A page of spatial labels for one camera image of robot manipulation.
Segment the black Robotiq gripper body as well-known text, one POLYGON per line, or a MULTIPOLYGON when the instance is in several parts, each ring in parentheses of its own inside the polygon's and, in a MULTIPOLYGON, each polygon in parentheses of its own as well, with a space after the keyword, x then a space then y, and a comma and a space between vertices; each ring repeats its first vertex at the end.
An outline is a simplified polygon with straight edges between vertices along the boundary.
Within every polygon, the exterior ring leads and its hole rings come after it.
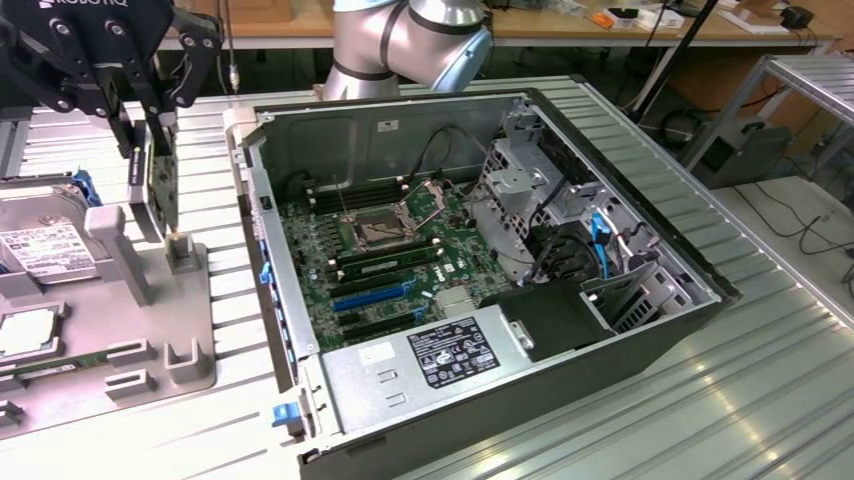
POLYGON ((151 63, 171 27, 173 1, 4 1, 2 27, 21 26, 25 33, 54 49, 47 21, 74 22, 86 52, 113 81, 123 81, 135 93, 153 93, 151 63))

